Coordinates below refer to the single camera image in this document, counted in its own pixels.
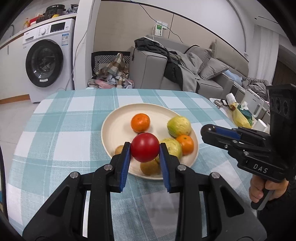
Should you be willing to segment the person's right hand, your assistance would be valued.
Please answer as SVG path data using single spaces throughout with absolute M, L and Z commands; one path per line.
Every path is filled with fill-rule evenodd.
M 289 182 L 284 179 L 280 183 L 275 183 L 270 180 L 263 180 L 261 177 L 252 175 L 250 180 L 249 197 L 252 202 L 259 202 L 264 196 L 263 190 L 271 190 L 273 194 L 269 197 L 269 200 L 280 198 L 287 190 Z

